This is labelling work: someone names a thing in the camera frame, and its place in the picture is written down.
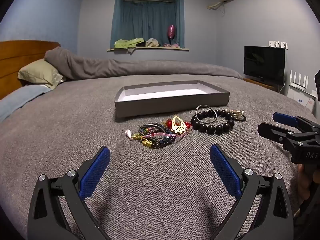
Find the person's right hand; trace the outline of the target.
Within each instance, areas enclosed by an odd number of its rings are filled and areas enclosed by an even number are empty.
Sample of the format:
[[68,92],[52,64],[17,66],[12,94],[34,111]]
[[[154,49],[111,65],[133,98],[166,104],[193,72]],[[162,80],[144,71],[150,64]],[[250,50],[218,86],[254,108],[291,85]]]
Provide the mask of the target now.
[[298,164],[298,179],[297,179],[297,189],[298,189],[298,199],[299,204],[302,204],[305,200],[310,197],[309,186],[313,181],[319,183],[319,171],[315,170],[312,176],[308,176],[305,172],[305,166],[303,164]]

